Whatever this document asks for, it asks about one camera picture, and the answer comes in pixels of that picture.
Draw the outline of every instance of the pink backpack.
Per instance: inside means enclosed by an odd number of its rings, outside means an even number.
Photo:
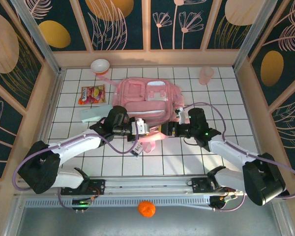
[[[101,75],[97,78],[116,86],[113,106],[123,106],[130,117],[142,118],[150,127],[178,121],[175,110],[184,106],[183,96],[180,88],[169,81],[130,77],[117,84]],[[144,143],[145,152],[150,152],[155,141],[164,138],[158,131],[151,131],[139,141]]]

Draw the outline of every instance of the white bowl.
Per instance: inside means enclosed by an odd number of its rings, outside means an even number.
[[[105,74],[109,69],[109,62],[105,59],[97,59],[90,65],[91,70],[96,74]]]

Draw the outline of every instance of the white tile floor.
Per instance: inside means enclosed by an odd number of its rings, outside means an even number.
[[[256,145],[248,122],[247,114],[231,67],[215,67],[213,79],[207,86],[198,82],[200,67],[154,67],[154,68],[113,68],[105,75],[112,80],[126,77],[147,77],[168,79],[183,91],[185,104],[207,102],[216,106],[226,119],[227,138],[256,152]],[[106,103],[78,105],[81,87],[105,84]],[[55,118],[50,132],[49,143],[67,139],[82,133],[93,123],[82,123],[80,111],[112,102],[114,87],[102,80],[96,80],[90,69],[68,69],[66,71]],[[212,128],[222,131],[221,118],[208,106],[204,109]],[[123,138],[116,138],[112,144],[118,150],[128,150],[131,144]],[[194,175],[205,174],[216,166],[235,167],[221,156],[207,152],[197,146],[189,146],[180,138],[158,141],[156,149],[139,157],[131,154],[119,155],[109,146],[89,150],[65,162],[63,168],[79,167],[92,177],[98,176],[150,176],[150,175]]]

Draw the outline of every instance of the snack bag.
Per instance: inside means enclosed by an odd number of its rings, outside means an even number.
[[[105,85],[82,87],[81,98],[79,99],[80,105],[102,103],[105,100]]]

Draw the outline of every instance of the orange ball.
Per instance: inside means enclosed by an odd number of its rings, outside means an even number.
[[[154,216],[155,210],[155,205],[148,201],[140,202],[140,204],[138,205],[138,211],[144,217]]]

